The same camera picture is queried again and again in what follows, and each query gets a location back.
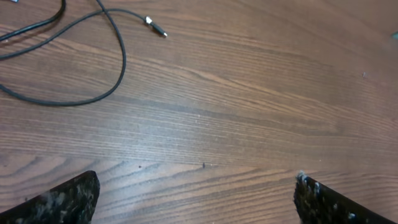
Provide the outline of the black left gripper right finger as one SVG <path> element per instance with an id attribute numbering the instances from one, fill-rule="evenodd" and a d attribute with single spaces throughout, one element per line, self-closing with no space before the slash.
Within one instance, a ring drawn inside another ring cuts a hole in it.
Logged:
<path id="1" fill-rule="evenodd" d="M 294 204 L 302 224 L 396 224 L 311 178 L 295 177 Z"/>

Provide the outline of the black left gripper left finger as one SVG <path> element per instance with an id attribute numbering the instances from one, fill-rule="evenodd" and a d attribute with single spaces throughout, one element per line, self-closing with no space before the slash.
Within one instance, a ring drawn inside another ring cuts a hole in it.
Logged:
<path id="1" fill-rule="evenodd" d="M 95 171 L 86 171 L 1 213 L 1 224 L 90 224 L 100 195 Z"/>

